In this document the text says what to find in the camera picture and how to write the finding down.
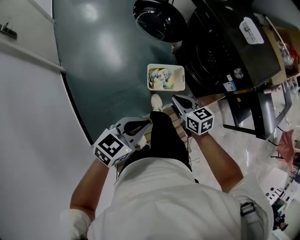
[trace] strap buckle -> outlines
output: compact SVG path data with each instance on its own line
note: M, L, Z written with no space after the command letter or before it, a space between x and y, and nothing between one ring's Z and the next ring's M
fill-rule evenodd
M240 215L243 217L252 212L255 212L255 207L253 202L246 202L240 207Z

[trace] shoulder strap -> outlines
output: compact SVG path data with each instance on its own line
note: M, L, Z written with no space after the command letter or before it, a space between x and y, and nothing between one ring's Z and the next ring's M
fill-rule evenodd
M263 240L264 230L254 203L246 202L240 207L242 240Z

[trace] shoe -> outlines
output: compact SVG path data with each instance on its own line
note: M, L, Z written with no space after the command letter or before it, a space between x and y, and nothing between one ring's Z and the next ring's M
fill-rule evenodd
M151 97L152 109L155 112L163 111L163 102L158 94L153 94Z
M146 137L143 136L143 137L140 139L140 141L138 141L137 145L139 145L141 149L142 149L144 146L148 145L148 144L147 144Z

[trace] wire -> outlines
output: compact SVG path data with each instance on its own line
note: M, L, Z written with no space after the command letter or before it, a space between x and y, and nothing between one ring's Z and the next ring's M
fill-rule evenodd
M191 147L191 141L192 141L192 138L193 137L188 137L187 138L187 153L188 153L188 164L189 164L189 166L192 168L192 161L191 161L191 157L190 157L190 155L189 155L189 149L190 149L190 147Z
M210 104L208 104L208 105L206 105L206 106L209 107L210 105L213 105L214 103L216 103L216 102L222 100L223 98L225 98L228 94L229 94L229 93L227 93L224 97L222 97L222 98L220 98L220 99L218 99L218 100L216 100L216 101L214 101L214 102L212 102L212 103L210 103Z

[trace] white label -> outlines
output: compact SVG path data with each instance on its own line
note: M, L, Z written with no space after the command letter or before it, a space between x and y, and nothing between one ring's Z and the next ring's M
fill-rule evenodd
M233 84L233 82L226 82L223 84L227 92L236 91L236 88Z
M263 44L264 40L251 18L244 17L240 30L249 44Z
M233 80L233 78L231 77L230 74L227 75L227 78L228 78L229 81L232 81L232 80Z

